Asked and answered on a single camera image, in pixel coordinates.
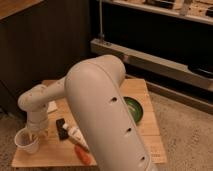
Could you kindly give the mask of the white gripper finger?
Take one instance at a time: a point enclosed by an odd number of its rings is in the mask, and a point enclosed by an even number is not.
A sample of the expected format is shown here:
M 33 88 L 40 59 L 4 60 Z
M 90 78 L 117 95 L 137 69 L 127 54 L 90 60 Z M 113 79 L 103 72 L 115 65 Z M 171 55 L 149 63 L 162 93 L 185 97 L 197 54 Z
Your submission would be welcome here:
M 41 131 L 41 135 L 44 136 L 44 137 L 48 137 L 48 130 L 43 130 Z
M 37 138 L 37 135 L 34 133 L 29 133 L 29 140 L 30 142 L 33 142 Z

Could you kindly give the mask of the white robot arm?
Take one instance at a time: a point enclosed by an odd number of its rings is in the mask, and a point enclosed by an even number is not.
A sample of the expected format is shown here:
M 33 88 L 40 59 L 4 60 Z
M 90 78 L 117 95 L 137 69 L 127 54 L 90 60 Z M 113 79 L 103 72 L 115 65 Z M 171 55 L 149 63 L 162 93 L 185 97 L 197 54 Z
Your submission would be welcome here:
M 18 98 L 32 133 L 48 126 L 48 103 L 64 98 L 100 171 L 157 171 L 120 92 L 125 66 L 114 55 L 75 64 L 49 86 L 38 84 Z

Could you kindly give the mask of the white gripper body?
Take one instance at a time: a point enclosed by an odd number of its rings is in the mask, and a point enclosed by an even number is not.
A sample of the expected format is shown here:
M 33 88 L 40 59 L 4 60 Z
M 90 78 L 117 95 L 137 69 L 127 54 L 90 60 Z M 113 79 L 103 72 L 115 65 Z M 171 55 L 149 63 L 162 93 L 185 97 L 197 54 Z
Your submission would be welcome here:
M 38 133 L 41 131 L 44 131 L 48 128 L 49 121 L 47 119 L 41 120 L 41 121 L 31 121 L 27 120 L 26 127 L 34 133 Z

